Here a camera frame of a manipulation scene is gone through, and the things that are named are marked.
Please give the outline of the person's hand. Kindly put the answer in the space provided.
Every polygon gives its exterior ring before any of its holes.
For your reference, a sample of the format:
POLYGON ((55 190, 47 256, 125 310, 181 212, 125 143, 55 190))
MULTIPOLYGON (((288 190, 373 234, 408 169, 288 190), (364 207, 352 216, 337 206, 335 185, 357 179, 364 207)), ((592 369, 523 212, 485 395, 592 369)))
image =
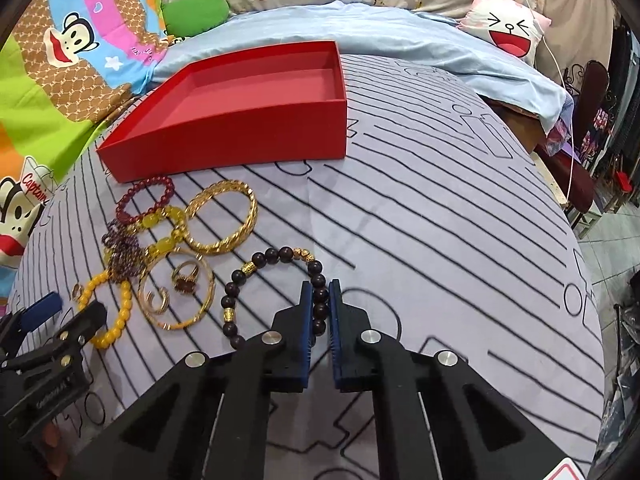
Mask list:
POLYGON ((30 468, 29 479, 58 479, 70 459, 62 432, 55 422, 47 422, 39 434, 26 443, 30 468))

